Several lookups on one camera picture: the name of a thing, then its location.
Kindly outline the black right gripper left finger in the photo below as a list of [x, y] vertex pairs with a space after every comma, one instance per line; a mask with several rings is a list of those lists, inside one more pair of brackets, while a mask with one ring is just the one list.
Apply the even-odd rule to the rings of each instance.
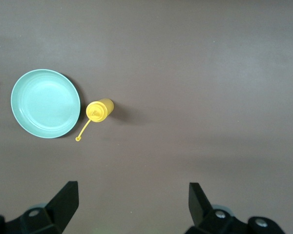
[[0, 215], [0, 234], [62, 234], [78, 208], [78, 183], [69, 181], [44, 206], [9, 222]]

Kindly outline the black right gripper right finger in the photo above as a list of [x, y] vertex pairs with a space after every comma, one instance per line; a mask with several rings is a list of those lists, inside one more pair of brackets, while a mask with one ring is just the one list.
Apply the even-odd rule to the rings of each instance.
[[212, 206], [199, 183], [189, 184], [188, 207], [194, 225], [188, 234], [283, 234], [273, 220], [253, 216], [240, 221], [224, 206]]

